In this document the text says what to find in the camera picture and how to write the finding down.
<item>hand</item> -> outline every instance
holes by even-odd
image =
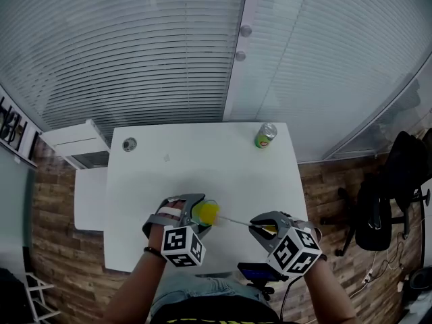
[[[184,202],[178,200],[175,202],[170,202],[166,206],[181,210],[183,209],[183,205]],[[166,213],[160,213],[158,215],[179,221],[179,217],[177,216],[168,215]],[[148,238],[148,247],[153,247],[160,252],[162,247],[162,239],[163,239],[163,225],[156,224],[156,223],[152,224],[150,230],[150,237]]]
[[[311,228],[311,234],[313,236],[313,238],[315,239],[315,241],[317,242],[317,244],[319,244],[319,242],[321,241],[321,239],[323,238],[323,233],[321,232],[321,230],[317,227],[311,227],[310,226],[310,222],[304,222],[304,221],[295,221],[295,224],[297,225],[298,228],[300,229],[304,229],[306,226]]]

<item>black office chair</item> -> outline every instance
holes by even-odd
[[[427,150],[427,165],[429,172],[427,174],[427,180],[432,178],[432,128],[429,128],[426,134],[422,138],[422,142],[425,143]]]
[[[348,219],[340,221],[336,217],[322,218],[322,225],[346,223],[350,226],[344,248],[336,250],[336,255],[345,255],[354,234],[356,243],[365,250],[387,250],[392,239],[392,224],[404,224],[404,239],[410,232],[408,208],[414,201],[430,200],[430,192],[419,196],[419,188],[426,180],[427,165],[425,144],[400,132],[396,138],[385,165],[377,175],[368,175],[361,184],[357,195],[357,205],[350,202],[348,193],[343,188],[339,196],[345,200]],[[390,199],[395,199],[402,211],[402,216],[392,218]]]

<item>window blind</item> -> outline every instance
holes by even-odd
[[[431,52],[432,0],[258,0],[231,120],[287,122],[322,159]]]
[[[390,150],[400,131],[417,134],[431,125],[432,56],[401,94],[360,134],[346,143],[333,159],[376,155]]]
[[[242,0],[0,0],[0,83],[42,129],[220,121]]]

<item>metal knob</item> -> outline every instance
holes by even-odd
[[[244,61],[246,59],[246,53],[243,51],[237,51],[236,52],[236,60],[237,61]]]
[[[252,34],[252,28],[250,27],[250,25],[242,25],[240,28],[240,34],[243,37],[249,37],[250,34]]]

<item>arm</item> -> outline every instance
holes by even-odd
[[[346,295],[329,265],[319,259],[304,275],[313,308],[320,324],[360,323],[351,300]]]
[[[167,206],[181,209],[180,202]],[[163,226],[154,224],[151,228],[148,246],[161,250]],[[166,261],[151,253],[144,253],[135,269],[115,293],[103,315],[101,323],[106,324],[142,324],[146,321],[161,281]]]

